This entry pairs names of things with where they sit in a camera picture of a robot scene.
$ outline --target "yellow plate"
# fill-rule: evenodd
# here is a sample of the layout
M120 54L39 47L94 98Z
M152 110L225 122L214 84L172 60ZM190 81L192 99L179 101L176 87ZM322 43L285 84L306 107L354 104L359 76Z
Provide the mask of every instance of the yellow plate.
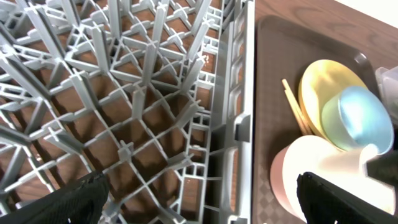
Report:
M322 108L331 98L352 85L368 89L353 71L338 62L318 60L308 66L298 87L298 102L317 136L329 141L322 129Z

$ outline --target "brown tray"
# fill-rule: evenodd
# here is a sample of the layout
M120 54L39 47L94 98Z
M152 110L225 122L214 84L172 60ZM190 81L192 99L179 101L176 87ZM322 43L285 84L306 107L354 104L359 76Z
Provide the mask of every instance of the brown tray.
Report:
M359 50L279 17L261 19L256 38L252 222L303 223L280 206L269 183L269 169L276 154L301 136L281 79L287 79L297 97L305 69L320 59L346 65L379 96L376 79L369 60Z

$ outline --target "light blue bowl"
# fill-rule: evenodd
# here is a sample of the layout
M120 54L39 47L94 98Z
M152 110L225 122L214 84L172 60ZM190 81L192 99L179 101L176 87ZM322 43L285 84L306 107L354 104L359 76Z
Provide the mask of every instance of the light blue bowl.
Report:
M329 140L346 151L375 144L379 154L384 154L394 142L394 129L383 104L360 86L344 89L324 105L322 126Z

